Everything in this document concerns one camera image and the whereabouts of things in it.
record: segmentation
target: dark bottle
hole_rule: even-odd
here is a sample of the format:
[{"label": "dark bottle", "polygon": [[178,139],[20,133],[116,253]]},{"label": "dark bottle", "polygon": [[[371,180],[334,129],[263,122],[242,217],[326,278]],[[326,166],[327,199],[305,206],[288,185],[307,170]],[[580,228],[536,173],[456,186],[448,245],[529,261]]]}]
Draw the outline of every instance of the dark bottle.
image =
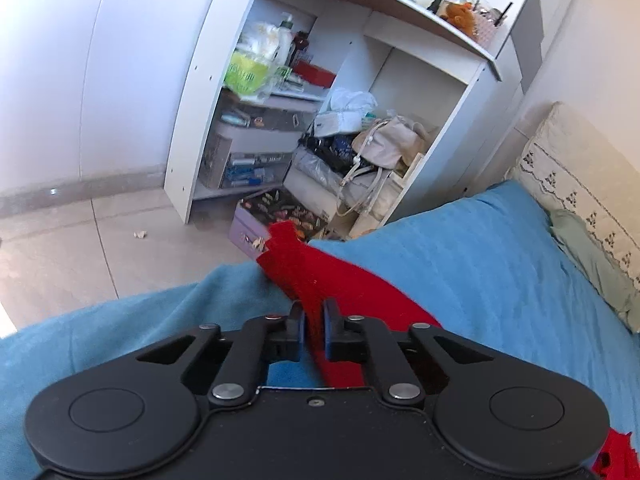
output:
[{"label": "dark bottle", "polygon": [[298,60],[298,54],[300,52],[304,52],[306,48],[309,46],[309,37],[308,32],[303,32],[299,30],[298,33],[293,38],[293,42],[291,43],[291,56],[289,57],[289,66],[293,68],[296,61]]}]

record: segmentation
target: blue blanket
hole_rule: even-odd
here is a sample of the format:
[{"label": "blue blanket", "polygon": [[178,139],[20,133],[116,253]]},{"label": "blue blanket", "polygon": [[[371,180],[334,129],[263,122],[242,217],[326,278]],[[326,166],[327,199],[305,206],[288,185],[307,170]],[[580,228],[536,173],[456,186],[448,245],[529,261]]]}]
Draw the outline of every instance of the blue blanket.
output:
[{"label": "blue blanket", "polygon": [[[612,427],[640,431],[640,342],[548,234],[548,218],[516,183],[403,219],[347,243],[317,246],[385,278],[448,330],[590,386]],[[47,320],[0,341],[0,478],[37,466],[22,436],[34,394],[69,374],[201,322],[224,330],[284,313],[289,301],[253,263],[201,283]],[[273,365],[269,383],[318,384],[313,367]]]}]

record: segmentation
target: stuffed toy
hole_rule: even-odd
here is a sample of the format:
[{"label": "stuffed toy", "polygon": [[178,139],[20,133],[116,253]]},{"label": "stuffed toy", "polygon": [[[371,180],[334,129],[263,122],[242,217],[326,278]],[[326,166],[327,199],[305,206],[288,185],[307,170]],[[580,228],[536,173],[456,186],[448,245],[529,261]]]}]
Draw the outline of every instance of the stuffed toy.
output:
[{"label": "stuffed toy", "polygon": [[453,25],[457,30],[461,30],[468,37],[473,38],[476,28],[476,19],[471,10],[464,5],[449,4],[445,9],[445,13],[441,16]]}]

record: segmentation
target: red cloth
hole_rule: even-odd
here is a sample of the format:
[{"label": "red cloth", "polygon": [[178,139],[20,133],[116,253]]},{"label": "red cloth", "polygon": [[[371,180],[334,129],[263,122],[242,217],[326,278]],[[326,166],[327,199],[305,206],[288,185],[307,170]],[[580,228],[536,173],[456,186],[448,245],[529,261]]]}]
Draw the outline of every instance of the red cloth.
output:
[{"label": "red cloth", "polygon": [[[377,317],[391,330],[405,331],[416,322],[441,326],[415,301],[379,276],[303,244],[291,222],[274,224],[269,232],[268,251],[258,258],[258,264],[292,300],[302,302],[310,329],[311,351],[329,386],[361,386],[362,374],[359,365],[329,363],[324,358],[322,300],[335,298],[344,316]],[[640,480],[638,457],[630,437],[630,433],[623,435],[609,430],[594,472],[605,480]]]},{"label": "red cloth", "polygon": [[593,471],[605,480],[640,480],[640,465],[631,447],[631,433],[609,430]]}]

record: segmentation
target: circular cap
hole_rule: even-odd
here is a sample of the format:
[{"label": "circular cap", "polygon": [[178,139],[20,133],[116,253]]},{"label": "circular cap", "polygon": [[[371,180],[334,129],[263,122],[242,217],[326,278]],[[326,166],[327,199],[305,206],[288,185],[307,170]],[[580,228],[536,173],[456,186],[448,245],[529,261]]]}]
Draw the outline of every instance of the circular cap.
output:
[{"label": "circular cap", "polygon": [[389,395],[399,400],[410,400],[420,395],[420,388],[411,383],[398,383],[389,388]]},{"label": "circular cap", "polygon": [[214,397],[220,400],[233,400],[242,397],[244,388],[240,384],[223,383],[214,387],[211,391]]},{"label": "circular cap", "polygon": [[121,358],[52,384],[31,402],[25,435],[38,461],[80,478],[135,474],[171,456],[200,420],[168,368]]},{"label": "circular cap", "polygon": [[537,388],[508,388],[496,393],[489,405],[495,418],[516,430],[546,430],[564,415],[560,399]]},{"label": "circular cap", "polygon": [[78,397],[69,416],[83,430],[107,433],[130,426],[144,411],[145,403],[134,392],[103,388]]},{"label": "circular cap", "polygon": [[609,417],[582,384],[511,358],[458,365],[433,420],[465,459],[501,476],[548,478],[599,452]]}]

